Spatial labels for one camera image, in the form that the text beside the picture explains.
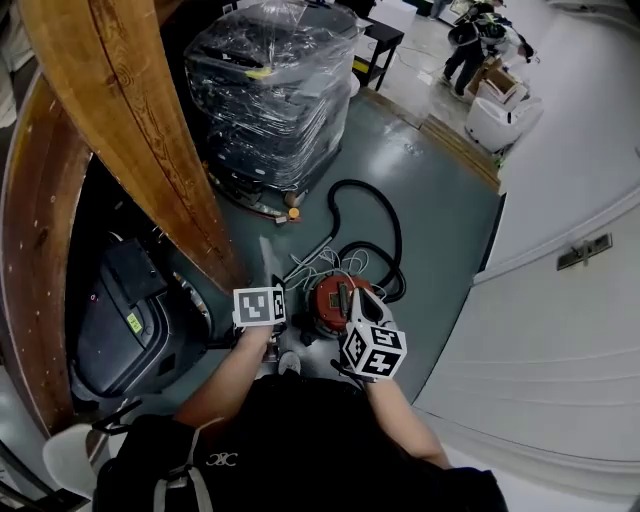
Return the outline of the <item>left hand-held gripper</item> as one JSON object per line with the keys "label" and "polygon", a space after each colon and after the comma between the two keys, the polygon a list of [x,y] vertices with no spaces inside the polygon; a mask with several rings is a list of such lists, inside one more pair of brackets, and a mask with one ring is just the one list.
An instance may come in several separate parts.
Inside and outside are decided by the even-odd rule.
{"label": "left hand-held gripper", "polygon": [[235,289],[233,302],[232,321],[236,329],[269,326],[273,328],[273,336],[286,329],[285,295],[280,284]]}

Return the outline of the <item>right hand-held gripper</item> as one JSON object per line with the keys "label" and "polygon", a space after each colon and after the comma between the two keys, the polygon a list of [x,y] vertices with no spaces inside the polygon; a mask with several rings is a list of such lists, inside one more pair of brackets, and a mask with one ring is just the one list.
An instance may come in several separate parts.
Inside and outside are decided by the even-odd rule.
{"label": "right hand-held gripper", "polygon": [[340,365],[367,382],[392,379],[407,355],[405,333],[390,308],[369,289],[358,287],[351,295],[340,352]]}

